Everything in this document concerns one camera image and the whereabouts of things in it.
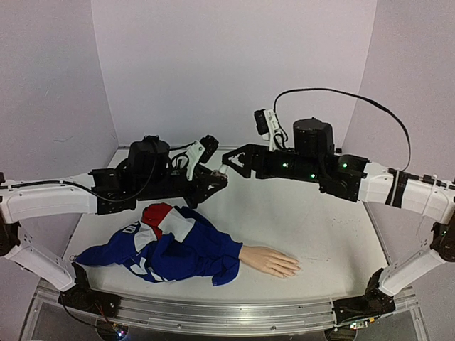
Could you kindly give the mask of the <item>clear nail polish bottle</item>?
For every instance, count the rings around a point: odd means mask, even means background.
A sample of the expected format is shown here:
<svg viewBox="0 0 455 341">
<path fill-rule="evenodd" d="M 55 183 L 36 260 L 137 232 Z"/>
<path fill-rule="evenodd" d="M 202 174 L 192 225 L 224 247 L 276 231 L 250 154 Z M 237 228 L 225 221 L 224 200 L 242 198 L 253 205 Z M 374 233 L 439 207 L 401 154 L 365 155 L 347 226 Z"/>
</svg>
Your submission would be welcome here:
<svg viewBox="0 0 455 341">
<path fill-rule="evenodd" d="M 212 175 L 215 176 L 215 177 L 217 177 L 217 178 L 228 179 L 227 173 L 221 173 L 221 172 L 219 172 L 218 170 L 214 170 L 214 171 L 212 172 Z"/>
</svg>

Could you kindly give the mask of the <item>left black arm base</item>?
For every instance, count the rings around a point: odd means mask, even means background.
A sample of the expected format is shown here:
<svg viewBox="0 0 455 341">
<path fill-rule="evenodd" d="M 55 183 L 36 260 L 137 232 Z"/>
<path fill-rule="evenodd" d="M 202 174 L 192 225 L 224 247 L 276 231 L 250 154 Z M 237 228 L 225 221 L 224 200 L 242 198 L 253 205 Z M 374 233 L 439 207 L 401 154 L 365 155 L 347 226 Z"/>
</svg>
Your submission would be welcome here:
<svg viewBox="0 0 455 341">
<path fill-rule="evenodd" d="M 75 285 L 61 291 L 58 302 L 67 308 L 99 315 L 103 313 L 107 318 L 117 317 L 120 296 L 91 288 L 84 268 L 75 262 L 71 265 L 75 270 Z"/>
</svg>

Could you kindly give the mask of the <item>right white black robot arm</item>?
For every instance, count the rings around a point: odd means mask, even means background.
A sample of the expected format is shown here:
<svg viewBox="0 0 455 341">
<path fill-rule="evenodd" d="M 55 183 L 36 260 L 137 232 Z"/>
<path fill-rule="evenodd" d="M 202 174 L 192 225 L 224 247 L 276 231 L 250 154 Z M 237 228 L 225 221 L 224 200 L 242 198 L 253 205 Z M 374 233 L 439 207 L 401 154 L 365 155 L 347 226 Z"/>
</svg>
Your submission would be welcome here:
<svg viewBox="0 0 455 341">
<path fill-rule="evenodd" d="M 333 129 L 318 119 L 293 124 L 294 147 L 280 150 L 276 119 L 257 118 L 267 146 L 247 144 L 222 157 L 220 172 L 233 169 L 243 178 L 284 178 L 316 183 L 323 194 L 351 202 L 380 203 L 434 220 L 433 240 L 406 259 L 379 272 L 374 288 L 394 296 L 432 269 L 454 261 L 454 185 L 430 175 L 413 175 L 354 155 L 338 155 Z"/>
</svg>

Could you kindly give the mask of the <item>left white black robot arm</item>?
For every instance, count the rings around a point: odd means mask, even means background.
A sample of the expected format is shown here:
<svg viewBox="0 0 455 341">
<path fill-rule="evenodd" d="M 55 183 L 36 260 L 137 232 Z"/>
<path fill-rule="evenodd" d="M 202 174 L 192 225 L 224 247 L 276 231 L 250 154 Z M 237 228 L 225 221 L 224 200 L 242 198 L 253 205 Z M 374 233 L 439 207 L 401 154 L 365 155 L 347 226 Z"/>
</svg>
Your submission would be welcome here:
<svg viewBox="0 0 455 341">
<path fill-rule="evenodd" d="M 111 215 L 135 210 L 141 201 L 181 197 L 195 208 L 228 184 L 205 164 L 218 149 L 211 135 L 181 149 L 183 167 L 170 157 L 173 150 L 158 136 L 132 143 L 128 156 L 115 168 L 51 180 L 1 179 L 1 256 L 44 278 L 80 310 L 96 303 L 95 292 L 81 266 L 63 260 L 34 242 L 20 222 L 64 214 Z"/>
</svg>

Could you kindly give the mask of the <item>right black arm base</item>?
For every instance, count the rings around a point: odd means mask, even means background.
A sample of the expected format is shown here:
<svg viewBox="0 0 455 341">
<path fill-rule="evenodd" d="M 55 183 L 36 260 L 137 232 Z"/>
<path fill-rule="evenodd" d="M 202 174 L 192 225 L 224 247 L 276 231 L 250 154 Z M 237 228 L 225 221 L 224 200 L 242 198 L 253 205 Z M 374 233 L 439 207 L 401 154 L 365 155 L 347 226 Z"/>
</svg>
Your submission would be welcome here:
<svg viewBox="0 0 455 341">
<path fill-rule="evenodd" d="M 394 298 L 379 289 L 379 279 L 383 271 L 384 268 L 381 268 L 370 277 L 363 295 L 340 298 L 333 302 L 337 325 L 378 318 L 395 311 Z"/>
</svg>

